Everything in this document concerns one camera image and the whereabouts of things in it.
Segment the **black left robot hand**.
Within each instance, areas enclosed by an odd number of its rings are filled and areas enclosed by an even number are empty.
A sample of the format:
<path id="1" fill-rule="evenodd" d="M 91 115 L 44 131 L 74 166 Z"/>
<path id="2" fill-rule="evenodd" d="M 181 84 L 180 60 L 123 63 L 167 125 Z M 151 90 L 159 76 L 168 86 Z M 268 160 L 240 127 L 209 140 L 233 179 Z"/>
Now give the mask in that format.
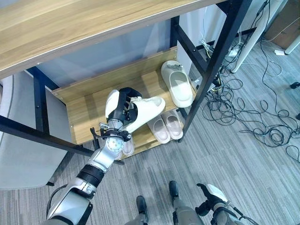
<path id="1" fill-rule="evenodd" d="M 135 89 L 125 87 L 112 90 L 107 98 L 105 106 L 105 117 L 107 122 L 119 121 L 122 124 L 136 123 L 142 121 L 140 100 L 142 94 Z"/>

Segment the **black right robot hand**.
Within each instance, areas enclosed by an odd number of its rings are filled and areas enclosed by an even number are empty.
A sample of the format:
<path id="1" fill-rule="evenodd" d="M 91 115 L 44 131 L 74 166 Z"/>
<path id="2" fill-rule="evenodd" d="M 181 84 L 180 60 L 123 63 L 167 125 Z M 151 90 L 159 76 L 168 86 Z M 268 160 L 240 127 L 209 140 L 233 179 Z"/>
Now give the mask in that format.
<path id="1" fill-rule="evenodd" d="M 225 194 L 216 186 L 211 184 L 197 183 L 203 194 L 207 198 L 199 207 L 195 207 L 195 211 L 199 216 L 206 216 L 210 211 L 216 211 L 219 207 L 224 207 L 228 199 Z"/>

